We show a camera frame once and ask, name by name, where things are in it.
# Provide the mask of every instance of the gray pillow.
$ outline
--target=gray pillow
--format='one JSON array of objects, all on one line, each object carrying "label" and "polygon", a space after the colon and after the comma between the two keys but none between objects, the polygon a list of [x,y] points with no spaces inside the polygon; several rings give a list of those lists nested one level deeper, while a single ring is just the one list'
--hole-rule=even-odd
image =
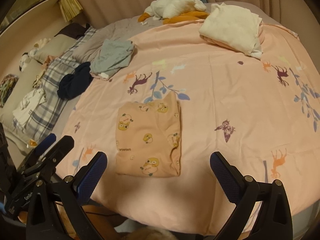
[{"label": "gray pillow", "polygon": [[32,59],[26,69],[20,74],[19,80],[13,88],[11,95],[4,104],[4,107],[0,110],[0,122],[3,124],[3,127],[26,143],[30,138],[12,125],[12,111],[18,107],[24,96],[33,90],[33,82],[40,72],[41,64]]},{"label": "gray pillow", "polygon": [[77,40],[70,38],[66,35],[59,34],[52,38],[43,48],[39,49],[33,57],[35,60],[44,63],[47,56],[59,57],[67,49],[72,47]]}]

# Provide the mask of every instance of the deer print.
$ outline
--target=deer print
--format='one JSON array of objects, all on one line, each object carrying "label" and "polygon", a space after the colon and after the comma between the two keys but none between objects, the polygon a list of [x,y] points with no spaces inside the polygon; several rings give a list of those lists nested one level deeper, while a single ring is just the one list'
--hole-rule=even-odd
[{"label": "deer print", "polygon": [[278,154],[278,150],[276,150],[276,155],[273,155],[272,153],[272,157],[273,157],[273,169],[271,169],[271,177],[274,179],[278,179],[280,178],[280,173],[277,171],[277,167],[283,165],[285,163],[285,158],[287,156],[287,149],[285,149],[285,154],[283,155],[282,152],[279,150],[281,157],[279,159],[277,159],[277,154]]},{"label": "deer print", "polygon": [[289,86],[289,83],[282,79],[283,77],[288,77],[289,76],[287,68],[285,68],[285,71],[284,71],[284,69],[282,67],[279,67],[279,66],[276,66],[276,67],[273,66],[273,68],[277,71],[278,79],[279,79],[280,84],[284,85],[285,87],[287,85]]},{"label": "deer print", "polygon": [[95,146],[92,146],[91,144],[89,145],[89,147],[87,146],[86,151],[83,154],[82,160],[83,161],[87,161],[87,155],[91,155],[92,154],[92,150],[95,148]]},{"label": "deer print", "polygon": [[270,72],[270,70],[268,70],[268,68],[271,67],[270,62],[262,62],[262,64],[263,64],[263,70],[266,72]]},{"label": "deer print", "polygon": [[128,73],[127,76],[125,77],[125,79],[123,80],[123,83],[127,84],[129,79],[133,78],[135,76],[135,74],[136,74],[136,71]]},{"label": "deer print", "polygon": [[148,81],[148,78],[151,77],[152,72],[151,72],[150,76],[148,76],[148,77],[145,74],[143,74],[143,75],[144,75],[144,78],[142,78],[142,79],[140,79],[142,75],[140,75],[139,77],[137,77],[137,75],[135,75],[136,76],[136,80],[132,84],[132,87],[129,87],[130,89],[128,90],[128,93],[130,95],[132,95],[133,93],[137,93],[138,92],[138,90],[135,88],[135,86],[145,84]]}]

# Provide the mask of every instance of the folded white shirt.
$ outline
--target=folded white shirt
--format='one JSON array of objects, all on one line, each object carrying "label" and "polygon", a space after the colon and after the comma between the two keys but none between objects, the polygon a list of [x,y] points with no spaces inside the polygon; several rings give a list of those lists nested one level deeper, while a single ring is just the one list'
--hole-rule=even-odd
[{"label": "folded white shirt", "polygon": [[212,43],[215,41],[226,44],[234,50],[261,59],[263,53],[259,41],[259,25],[262,19],[249,9],[225,3],[212,4],[211,14],[206,18],[200,35]]},{"label": "folded white shirt", "polygon": [[12,114],[21,127],[25,128],[30,116],[37,106],[45,101],[46,99],[43,88],[34,89],[25,95],[17,109],[12,111]]}]

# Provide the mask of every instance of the plaid blanket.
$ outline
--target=plaid blanket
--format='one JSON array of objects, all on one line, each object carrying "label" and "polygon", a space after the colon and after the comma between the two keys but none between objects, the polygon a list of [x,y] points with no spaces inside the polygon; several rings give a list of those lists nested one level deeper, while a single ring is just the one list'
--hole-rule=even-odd
[{"label": "plaid blanket", "polygon": [[21,127],[15,118],[12,121],[14,127],[22,130],[23,133],[38,143],[50,134],[67,103],[66,100],[58,97],[59,83],[66,74],[73,73],[80,64],[72,58],[72,53],[77,47],[89,40],[96,31],[96,29],[90,27],[85,35],[77,40],[65,54],[49,64],[48,70],[42,78],[46,102],[37,106],[25,128]]}]

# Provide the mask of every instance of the pink duvet cover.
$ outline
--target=pink duvet cover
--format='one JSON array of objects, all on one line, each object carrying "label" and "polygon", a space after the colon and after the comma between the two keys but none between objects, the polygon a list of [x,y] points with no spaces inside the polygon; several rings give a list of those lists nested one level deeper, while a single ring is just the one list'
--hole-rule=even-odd
[{"label": "pink duvet cover", "polygon": [[[63,135],[71,135],[75,147],[57,174],[75,174],[103,151],[108,167],[94,200],[143,224],[215,235],[235,207],[210,169],[210,154],[220,151],[244,175],[280,179],[292,214],[302,211],[320,198],[316,68],[283,27],[265,25],[259,61],[202,40],[202,22],[164,25],[131,38],[136,51],[130,65],[108,82],[95,79],[72,111]],[[118,109],[125,102],[164,98],[169,91],[181,105],[181,175],[117,175]]]}]

